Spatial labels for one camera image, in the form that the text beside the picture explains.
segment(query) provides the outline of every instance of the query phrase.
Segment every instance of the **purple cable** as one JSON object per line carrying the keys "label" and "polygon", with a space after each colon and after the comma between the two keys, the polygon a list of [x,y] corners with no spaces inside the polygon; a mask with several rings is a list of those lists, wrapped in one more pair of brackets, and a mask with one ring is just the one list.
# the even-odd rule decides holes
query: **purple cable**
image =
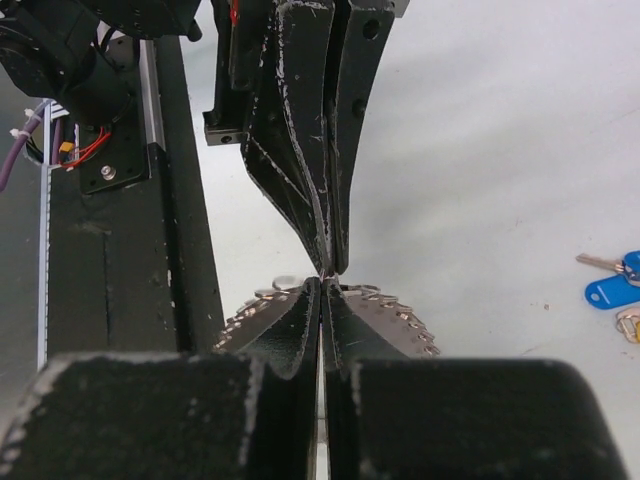
{"label": "purple cable", "polygon": [[60,142],[62,141],[62,119],[56,121],[56,131],[53,134],[51,150],[51,165],[58,165],[60,161]]}
{"label": "purple cable", "polygon": [[[29,134],[29,137],[36,131],[38,125],[40,125],[40,116],[44,114],[44,109],[51,103],[51,100],[45,100],[35,110],[35,115],[29,119],[29,121],[22,128],[25,132]],[[13,170],[13,166],[16,163],[16,159],[20,152],[24,148],[29,137],[26,135],[19,135],[16,139],[15,143],[9,150],[7,154],[7,158],[2,165],[2,170],[0,170],[0,192],[4,192],[4,189],[7,188],[7,183],[9,182],[9,177],[11,176],[11,170]]]}

